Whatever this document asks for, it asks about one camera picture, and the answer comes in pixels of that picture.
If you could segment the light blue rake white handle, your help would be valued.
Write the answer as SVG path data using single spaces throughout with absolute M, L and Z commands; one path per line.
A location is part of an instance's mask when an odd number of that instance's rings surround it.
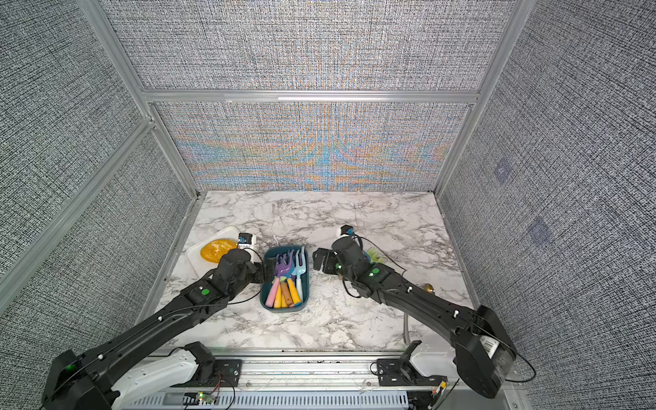
M 297 294 L 299 296 L 298 304 L 304 302 L 303 286 L 302 286 L 302 275 L 304 275 L 304 273 L 306 273 L 306 272 L 307 272 L 307 260 L 306 260 L 306 256 L 305 256 L 305 247 L 302 246 L 294 254 L 294 272 L 293 272 L 293 276 L 295 277 L 295 286 L 296 286 L 296 289 L 297 289 Z

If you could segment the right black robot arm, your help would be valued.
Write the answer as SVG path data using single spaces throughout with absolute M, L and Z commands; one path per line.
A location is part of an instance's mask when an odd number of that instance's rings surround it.
M 432 295 L 390 266 L 370 261 L 350 237 L 314 251 L 313 265 L 350 282 L 360 297 L 398 309 L 435 331 L 454 348 L 460 379 L 480 396 L 497 396 L 518 353 L 492 309 L 473 310 Z

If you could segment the teal plastic storage box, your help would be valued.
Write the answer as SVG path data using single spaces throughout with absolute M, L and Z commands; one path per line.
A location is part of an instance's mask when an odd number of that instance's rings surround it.
M 271 248 L 263 261 L 265 279 L 260 302 L 267 311 L 291 313 L 309 301 L 309 256 L 304 246 Z

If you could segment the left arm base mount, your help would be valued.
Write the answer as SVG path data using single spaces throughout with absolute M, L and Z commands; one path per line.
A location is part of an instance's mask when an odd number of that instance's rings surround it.
M 176 384 L 175 387 L 209 387 L 218 382 L 238 385 L 243 367 L 242 360 L 216 358 L 211 350 L 200 342 L 189 343 L 177 350 L 191 353 L 197 369 L 184 383 Z

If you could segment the blue rake yellow handle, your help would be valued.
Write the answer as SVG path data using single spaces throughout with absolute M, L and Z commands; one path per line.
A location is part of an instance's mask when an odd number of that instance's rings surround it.
M 281 309 L 282 308 L 282 290 L 281 290 L 280 287 L 277 288 L 276 297 L 274 299 L 273 307 L 275 309 Z

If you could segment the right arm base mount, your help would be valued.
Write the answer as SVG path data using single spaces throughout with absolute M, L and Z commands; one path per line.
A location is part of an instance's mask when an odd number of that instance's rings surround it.
M 421 345 L 420 340 L 415 340 L 396 359 L 377 359 L 374 363 L 375 369 L 372 374 L 379 380 L 379 385 L 391 386 L 439 386 L 447 382 L 448 378 L 443 375 L 423 376 L 411 363 L 411 354 Z

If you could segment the blue fork yellow handle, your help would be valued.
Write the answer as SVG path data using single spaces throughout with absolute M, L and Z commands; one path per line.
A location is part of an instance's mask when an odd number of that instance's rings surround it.
M 286 283 L 290 293 L 290 300 L 291 300 L 290 305 L 291 306 L 299 305 L 302 302 L 302 300 L 300 298 L 297 287 L 295 285 L 295 281 L 292 278 L 288 278 Z

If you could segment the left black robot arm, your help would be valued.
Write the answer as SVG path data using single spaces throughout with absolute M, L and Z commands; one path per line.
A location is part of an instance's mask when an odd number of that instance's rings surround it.
M 247 250 L 232 249 L 217 268 L 179 292 L 162 309 L 96 348 L 63 352 L 51 364 L 44 409 L 123 409 L 160 389 L 209 381 L 215 359 L 201 343 L 143 365 L 164 343 L 225 309 L 250 284 L 273 279 L 273 270 Z

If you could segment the green rake brown handle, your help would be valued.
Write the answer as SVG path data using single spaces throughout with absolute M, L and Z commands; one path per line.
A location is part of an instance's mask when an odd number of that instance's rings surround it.
M 282 277 L 279 282 L 279 287 L 282 290 L 282 309 L 293 307 L 290 305 L 291 304 L 290 293 L 286 282 L 287 282 L 287 278 L 285 277 Z

